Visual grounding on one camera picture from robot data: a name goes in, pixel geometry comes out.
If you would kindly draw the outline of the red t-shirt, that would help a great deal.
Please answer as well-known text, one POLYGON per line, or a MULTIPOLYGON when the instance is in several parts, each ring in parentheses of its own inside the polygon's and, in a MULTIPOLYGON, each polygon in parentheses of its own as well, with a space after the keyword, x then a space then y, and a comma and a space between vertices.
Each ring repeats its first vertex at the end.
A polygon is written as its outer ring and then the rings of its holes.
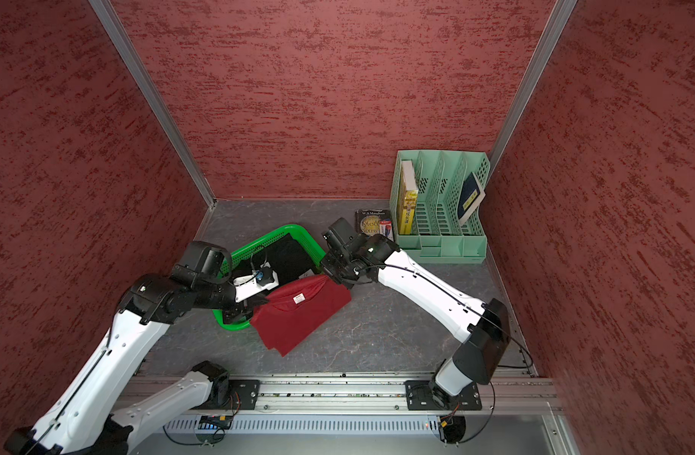
POLYGON ((285 284, 255 310, 251 326, 268 350, 287 356, 348 303, 351 292, 326 275, 285 284))

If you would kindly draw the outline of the black t-shirt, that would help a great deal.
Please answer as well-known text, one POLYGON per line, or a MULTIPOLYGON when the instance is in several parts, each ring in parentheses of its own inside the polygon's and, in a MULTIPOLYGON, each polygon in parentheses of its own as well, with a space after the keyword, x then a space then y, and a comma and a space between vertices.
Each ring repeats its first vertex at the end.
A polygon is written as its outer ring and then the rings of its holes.
POLYGON ((309 253, 292 235, 286 234, 267 246, 256 246, 247 252, 241 261, 233 260, 234 277, 250 276, 264 265, 269 266, 279 276, 280 284, 288 284, 317 274, 318 268, 309 253))

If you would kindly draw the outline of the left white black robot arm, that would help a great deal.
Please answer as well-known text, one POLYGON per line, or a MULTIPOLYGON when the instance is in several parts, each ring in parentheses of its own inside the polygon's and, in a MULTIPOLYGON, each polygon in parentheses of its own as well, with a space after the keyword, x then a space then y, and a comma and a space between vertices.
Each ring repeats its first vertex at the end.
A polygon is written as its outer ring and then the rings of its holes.
POLYGON ((14 430, 9 454, 128 454, 173 418, 203 404, 233 404, 229 373, 203 361, 171 386, 116 411, 114 404, 158 339, 194 309, 225 309, 237 289, 222 265, 231 253, 194 241, 171 274, 146 274, 123 294, 106 335, 56 404, 34 426, 14 430))

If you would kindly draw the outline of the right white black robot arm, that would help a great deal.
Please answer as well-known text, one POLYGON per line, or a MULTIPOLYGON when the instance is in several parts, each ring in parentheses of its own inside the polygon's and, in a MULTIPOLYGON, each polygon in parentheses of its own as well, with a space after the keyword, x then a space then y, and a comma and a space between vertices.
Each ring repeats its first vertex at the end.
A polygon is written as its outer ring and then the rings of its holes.
POLYGON ((459 342, 428 383, 434 400, 448 400, 469 386, 491 382, 512 341, 509 312, 502 301, 485 303, 457 290, 416 263, 395 242, 381 234, 358 233, 344 218, 334 222, 323 238, 329 250, 321 267, 336 284, 351 287, 366 277, 391 288, 440 322, 459 342))

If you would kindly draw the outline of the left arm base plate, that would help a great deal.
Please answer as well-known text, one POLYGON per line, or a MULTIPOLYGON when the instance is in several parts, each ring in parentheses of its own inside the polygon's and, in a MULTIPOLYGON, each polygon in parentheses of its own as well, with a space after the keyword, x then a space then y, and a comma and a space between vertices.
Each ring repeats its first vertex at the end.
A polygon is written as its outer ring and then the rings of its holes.
POLYGON ((254 411, 260 395, 260 381, 256 379, 222 379, 214 383, 209 405, 215 410, 254 411))

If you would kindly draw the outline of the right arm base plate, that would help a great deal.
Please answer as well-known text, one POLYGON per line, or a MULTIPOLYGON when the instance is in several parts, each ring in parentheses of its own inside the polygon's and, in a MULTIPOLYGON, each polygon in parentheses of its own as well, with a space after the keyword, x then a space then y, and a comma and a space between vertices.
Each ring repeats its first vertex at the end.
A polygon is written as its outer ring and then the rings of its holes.
POLYGON ((460 394, 444 392, 428 380, 404 382, 407 407, 410 411, 481 411, 482 403, 476 384, 465 387, 460 394))

